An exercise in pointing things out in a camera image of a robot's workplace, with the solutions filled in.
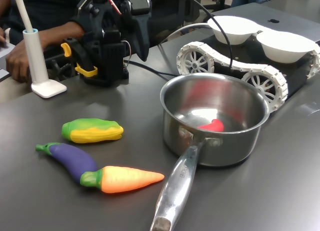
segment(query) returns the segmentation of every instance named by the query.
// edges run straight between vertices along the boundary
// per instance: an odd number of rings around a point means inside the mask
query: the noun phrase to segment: person's arm
[[[10,7],[11,0],[0,0],[0,18],[5,13],[5,11]],[[0,43],[4,43],[5,40],[5,32],[0,27]]]
[[[66,38],[80,39],[85,33],[83,28],[76,22],[66,24],[39,32],[42,49],[61,44]],[[26,52],[25,41],[21,41],[6,56],[6,70],[12,78],[18,82],[28,82],[29,61]]]
[[[0,17],[10,7],[11,0],[0,0]]]

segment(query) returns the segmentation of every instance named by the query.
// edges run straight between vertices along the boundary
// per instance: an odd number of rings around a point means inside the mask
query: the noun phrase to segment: white lamp
[[[50,98],[67,90],[63,84],[49,79],[38,30],[32,28],[23,0],[15,0],[25,26],[23,38],[32,78],[31,88],[42,98]]]

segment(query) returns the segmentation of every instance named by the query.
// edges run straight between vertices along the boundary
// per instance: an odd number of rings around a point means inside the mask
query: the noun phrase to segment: white bowl
[[[243,17],[215,16],[214,19],[225,32],[231,45],[244,43],[252,34],[258,32],[260,29],[257,23]],[[208,25],[213,29],[216,39],[223,44],[227,44],[220,28],[218,28],[211,18],[208,20]]]
[[[291,32],[265,31],[256,36],[262,44],[265,56],[272,61],[291,64],[315,49],[312,40]]]

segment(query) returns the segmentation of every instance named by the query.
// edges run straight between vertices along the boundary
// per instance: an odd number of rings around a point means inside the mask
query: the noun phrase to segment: purple eggplant
[[[35,150],[52,156],[69,171],[72,178],[80,183],[85,172],[98,170],[95,161],[80,148],[65,143],[50,142],[45,145],[37,144]]]

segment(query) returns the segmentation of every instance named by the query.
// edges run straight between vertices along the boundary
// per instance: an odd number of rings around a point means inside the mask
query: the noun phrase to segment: saucepan handle
[[[171,231],[178,221],[194,181],[202,142],[188,147],[175,163],[159,195],[150,231]]]

